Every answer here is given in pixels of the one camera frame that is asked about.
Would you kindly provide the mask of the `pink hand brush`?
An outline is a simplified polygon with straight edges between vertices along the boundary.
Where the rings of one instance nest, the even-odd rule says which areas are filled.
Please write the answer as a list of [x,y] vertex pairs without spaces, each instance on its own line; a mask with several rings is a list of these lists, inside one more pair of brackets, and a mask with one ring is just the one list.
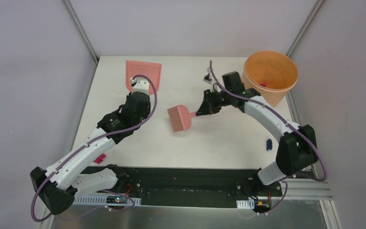
[[167,113],[173,132],[188,130],[192,126],[192,119],[197,116],[196,112],[190,112],[184,105],[168,108]]

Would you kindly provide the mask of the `pink dustpan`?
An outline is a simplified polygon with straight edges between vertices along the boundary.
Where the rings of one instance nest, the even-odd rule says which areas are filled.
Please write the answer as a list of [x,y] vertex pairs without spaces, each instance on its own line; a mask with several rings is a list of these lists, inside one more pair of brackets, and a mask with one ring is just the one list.
[[150,83],[149,95],[158,92],[161,79],[162,65],[154,62],[127,60],[125,66],[125,85],[131,92],[131,78],[145,78]]

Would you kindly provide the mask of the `orange plastic bucket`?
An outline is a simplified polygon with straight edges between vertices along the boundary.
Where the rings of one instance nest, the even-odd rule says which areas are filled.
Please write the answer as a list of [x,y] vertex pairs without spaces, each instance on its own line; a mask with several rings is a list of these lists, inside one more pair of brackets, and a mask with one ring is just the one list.
[[[246,89],[254,88],[272,106],[276,107],[296,85],[299,72],[296,64],[276,51],[257,51],[244,63],[241,80]],[[266,83],[267,88],[260,86]]]

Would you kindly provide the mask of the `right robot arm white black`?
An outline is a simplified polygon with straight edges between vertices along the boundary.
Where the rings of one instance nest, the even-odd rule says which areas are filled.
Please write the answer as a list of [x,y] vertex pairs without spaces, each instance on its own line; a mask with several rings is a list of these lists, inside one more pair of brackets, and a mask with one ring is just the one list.
[[203,80],[210,89],[203,93],[197,116],[213,115],[224,106],[233,106],[259,122],[279,143],[275,161],[259,170],[251,183],[255,194],[264,195],[270,190],[270,184],[318,161],[314,129],[283,118],[258,91],[245,88],[238,72],[224,74],[224,85],[220,85],[212,73]]

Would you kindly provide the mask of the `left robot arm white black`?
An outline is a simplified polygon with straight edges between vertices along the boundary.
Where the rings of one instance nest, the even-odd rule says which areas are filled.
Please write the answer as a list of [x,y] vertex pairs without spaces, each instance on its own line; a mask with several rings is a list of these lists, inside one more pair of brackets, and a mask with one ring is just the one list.
[[34,168],[30,172],[35,191],[30,207],[32,218],[38,221],[35,215],[38,199],[52,215],[59,215],[82,196],[107,189],[115,193],[123,192],[126,175],[117,165],[106,166],[104,170],[90,175],[83,176],[81,173],[98,156],[131,136],[148,121],[156,105],[157,101],[152,102],[148,93],[129,93],[125,103],[106,114],[76,149],[46,169]]

